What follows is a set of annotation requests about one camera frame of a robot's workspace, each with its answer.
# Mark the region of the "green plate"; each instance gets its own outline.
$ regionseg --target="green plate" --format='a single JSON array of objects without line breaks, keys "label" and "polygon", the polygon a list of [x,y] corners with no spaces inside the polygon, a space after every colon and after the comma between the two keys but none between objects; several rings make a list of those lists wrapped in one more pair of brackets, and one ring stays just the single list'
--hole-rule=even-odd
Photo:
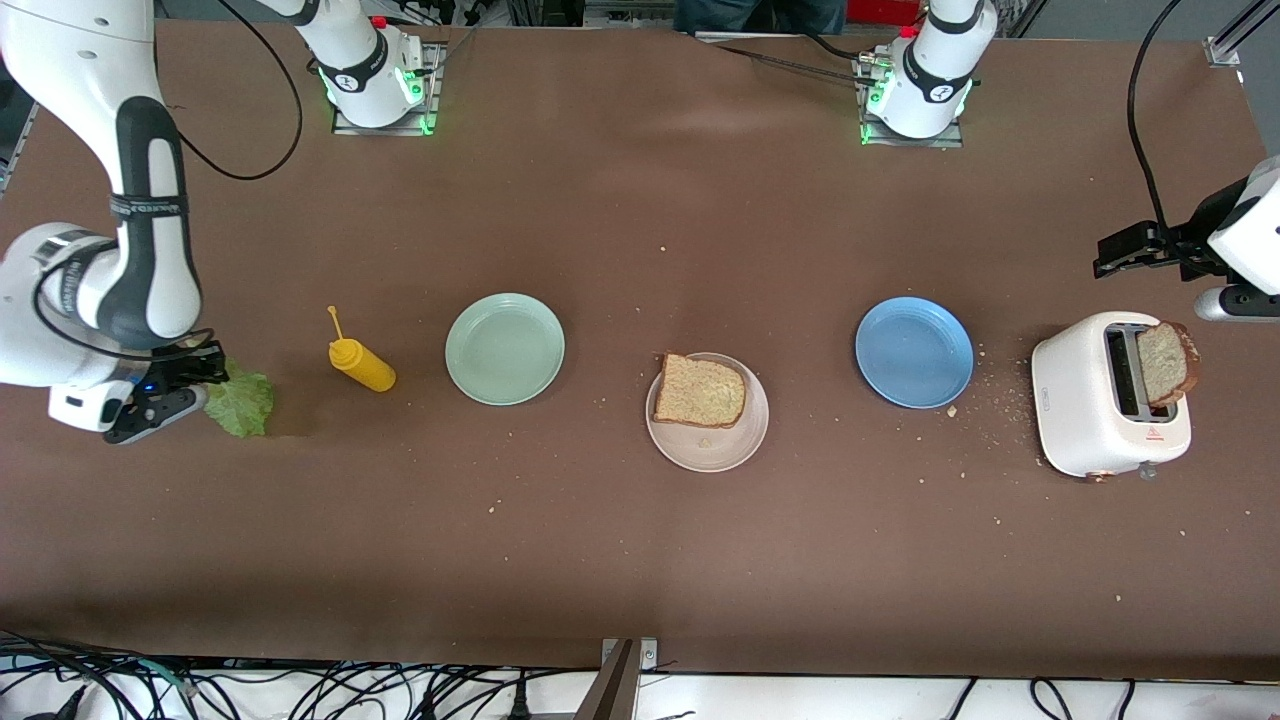
[{"label": "green plate", "polygon": [[517,405],[547,389],[564,361],[564,329],[527,295],[490,295],[453,322],[444,364],[453,384],[485,405]]}]

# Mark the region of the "yellow mustard bottle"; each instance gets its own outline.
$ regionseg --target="yellow mustard bottle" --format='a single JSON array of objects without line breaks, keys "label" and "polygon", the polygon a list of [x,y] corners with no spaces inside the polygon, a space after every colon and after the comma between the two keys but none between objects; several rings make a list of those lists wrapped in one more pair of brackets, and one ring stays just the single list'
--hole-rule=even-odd
[{"label": "yellow mustard bottle", "polygon": [[371,391],[390,389],[396,384],[396,370],[360,341],[342,337],[338,309],[333,305],[329,306],[329,315],[333,316],[333,328],[338,331],[338,340],[329,343],[329,363]]}]

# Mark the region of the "jeans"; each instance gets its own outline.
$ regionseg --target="jeans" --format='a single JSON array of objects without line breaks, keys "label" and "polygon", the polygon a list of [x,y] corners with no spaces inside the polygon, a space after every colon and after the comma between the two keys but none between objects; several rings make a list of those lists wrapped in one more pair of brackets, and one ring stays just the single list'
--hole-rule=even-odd
[{"label": "jeans", "polygon": [[[676,0],[676,29],[680,32],[741,32],[762,0]],[[782,32],[840,35],[845,27],[846,0],[773,0]]]}]

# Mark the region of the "black connector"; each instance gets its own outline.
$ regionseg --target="black connector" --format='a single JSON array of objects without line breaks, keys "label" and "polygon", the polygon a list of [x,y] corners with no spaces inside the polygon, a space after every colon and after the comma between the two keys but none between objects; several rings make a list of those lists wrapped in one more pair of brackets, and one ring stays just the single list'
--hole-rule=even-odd
[{"label": "black connector", "polygon": [[516,680],[516,698],[511,701],[511,712],[507,714],[507,720],[529,720],[534,715],[529,712],[529,698],[525,694],[525,671],[520,671],[520,679]]}]

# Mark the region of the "bread slice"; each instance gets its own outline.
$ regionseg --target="bread slice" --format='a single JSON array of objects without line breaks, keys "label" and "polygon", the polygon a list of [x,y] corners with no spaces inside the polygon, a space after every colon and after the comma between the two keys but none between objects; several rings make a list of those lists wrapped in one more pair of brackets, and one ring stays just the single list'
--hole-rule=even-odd
[{"label": "bread slice", "polygon": [[713,360],[668,352],[653,419],[696,428],[732,428],[746,409],[742,375]]},{"label": "bread slice", "polygon": [[1152,407],[1176,404],[1199,382],[1199,351],[1178,323],[1160,323],[1138,333],[1138,361]]}]

